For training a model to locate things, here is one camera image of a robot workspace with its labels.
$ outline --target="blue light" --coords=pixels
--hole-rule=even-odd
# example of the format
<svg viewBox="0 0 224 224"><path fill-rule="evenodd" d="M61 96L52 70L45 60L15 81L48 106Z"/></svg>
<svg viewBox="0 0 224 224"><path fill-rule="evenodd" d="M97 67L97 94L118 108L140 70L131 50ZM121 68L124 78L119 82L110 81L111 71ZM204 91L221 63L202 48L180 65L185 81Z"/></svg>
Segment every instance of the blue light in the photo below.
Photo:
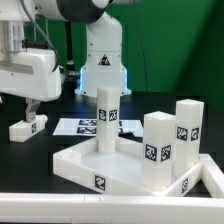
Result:
<svg viewBox="0 0 224 224"><path fill-rule="evenodd" d="M82 84L83 84L83 68L81 68L81 70L80 70L80 80L79 80L79 90L80 91L82 91L82 89L83 89L83 86L82 86Z"/></svg>
<svg viewBox="0 0 224 224"><path fill-rule="evenodd" d="M125 90L128 89L128 70L125 69Z"/></svg>

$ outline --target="white pillar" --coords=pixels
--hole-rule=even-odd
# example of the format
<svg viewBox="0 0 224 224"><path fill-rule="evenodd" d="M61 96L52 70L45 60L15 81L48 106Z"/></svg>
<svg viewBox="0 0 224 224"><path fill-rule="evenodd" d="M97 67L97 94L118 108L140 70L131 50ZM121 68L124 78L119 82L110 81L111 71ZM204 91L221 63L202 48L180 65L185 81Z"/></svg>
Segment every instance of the white pillar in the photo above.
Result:
<svg viewBox="0 0 224 224"><path fill-rule="evenodd" d="M204 103L181 100L176 106L174 176L180 177L198 162Z"/></svg>
<svg viewBox="0 0 224 224"><path fill-rule="evenodd" d="M118 138L120 90L97 89L97 140L98 150L104 154L115 152Z"/></svg>
<svg viewBox="0 0 224 224"><path fill-rule="evenodd" d="M171 184L175 116L155 112L144 117L142 185L153 191Z"/></svg>

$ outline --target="white wooden block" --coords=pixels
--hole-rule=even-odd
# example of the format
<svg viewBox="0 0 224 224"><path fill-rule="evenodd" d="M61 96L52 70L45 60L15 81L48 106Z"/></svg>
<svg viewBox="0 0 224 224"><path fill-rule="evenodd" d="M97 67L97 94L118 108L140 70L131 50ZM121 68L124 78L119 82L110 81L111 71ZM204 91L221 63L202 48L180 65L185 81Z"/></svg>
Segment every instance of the white wooden block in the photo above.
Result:
<svg viewBox="0 0 224 224"><path fill-rule="evenodd" d="M36 120L27 123L20 121L9 127L10 141L15 142L25 142L27 139L31 138L38 132L45 128L45 123L47 122L46 115L37 115Z"/></svg>
<svg viewBox="0 0 224 224"><path fill-rule="evenodd" d="M142 185L153 191L171 184L175 116L155 112L144 117Z"/></svg>
<svg viewBox="0 0 224 224"><path fill-rule="evenodd" d="M152 191L164 191L171 184L172 163L162 165L142 161L142 185Z"/></svg>
<svg viewBox="0 0 224 224"><path fill-rule="evenodd" d="M175 116L163 112L154 112L144 116L143 142L154 145L166 145L174 141Z"/></svg>
<svg viewBox="0 0 224 224"><path fill-rule="evenodd" d="M181 100L176 106L174 175L178 178L198 162L204 103Z"/></svg>
<svg viewBox="0 0 224 224"><path fill-rule="evenodd" d="M120 104L120 90L118 88L105 87L97 89L97 105L103 108L118 107Z"/></svg>
<svg viewBox="0 0 224 224"><path fill-rule="evenodd" d="M178 125L196 127L202 124L204 103L196 100L177 101L176 119Z"/></svg>
<svg viewBox="0 0 224 224"><path fill-rule="evenodd" d="M186 144L176 141L173 152L173 175L178 178L198 162L199 142Z"/></svg>
<svg viewBox="0 0 224 224"><path fill-rule="evenodd" d="M97 90L98 150L104 154L115 152L119 127L120 92L118 88Z"/></svg>

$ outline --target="black tabletop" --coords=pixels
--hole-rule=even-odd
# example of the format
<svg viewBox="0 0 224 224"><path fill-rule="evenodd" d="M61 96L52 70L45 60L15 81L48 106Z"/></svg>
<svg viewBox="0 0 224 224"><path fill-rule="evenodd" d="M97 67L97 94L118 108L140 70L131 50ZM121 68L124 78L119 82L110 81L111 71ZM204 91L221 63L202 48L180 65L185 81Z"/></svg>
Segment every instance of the black tabletop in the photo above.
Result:
<svg viewBox="0 0 224 224"><path fill-rule="evenodd" d="M162 111L175 114L176 101L204 101L203 97L174 93L134 92L122 102L120 119L141 120L144 114ZM24 118L25 99L2 95L0 104L0 192L13 193L96 193L53 174L53 154L89 139L85 136L53 136L60 118L96 118L96 105L76 101L72 85L65 85L61 97L41 103L37 113L48 117L46 128L24 143L9 141L9 126ZM205 104L200 153L209 153L224 169L224 116ZM142 138L124 136L138 142ZM187 196L209 197L200 182Z"/></svg>

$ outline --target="green wall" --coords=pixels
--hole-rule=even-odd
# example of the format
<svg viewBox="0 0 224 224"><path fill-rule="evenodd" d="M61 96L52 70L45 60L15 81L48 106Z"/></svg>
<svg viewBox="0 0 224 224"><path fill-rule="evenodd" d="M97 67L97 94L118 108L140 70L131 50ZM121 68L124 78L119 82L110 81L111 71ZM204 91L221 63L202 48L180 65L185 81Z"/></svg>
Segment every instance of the green wall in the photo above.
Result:
<svg viewBox="0 0 224 224"><path fill-rule="evenodd" d="M147 62L149 90L206 96L224 113L224 1L142 0L137 4ZM144 64L134 5L110 5L123 26L123 64L129 88L145 91ZM44 28L44 21L39 23ZM50 21L50 38L66 63L64 23ZM73 24L76 68L86 60L85 25Z"/></svg>
<svg viewBox="0 0 224 224"><path fill-rule="evenodd" d="M194 49L180 90L205 96L224 113L224 1L217 0L201 41Z"/></svg>

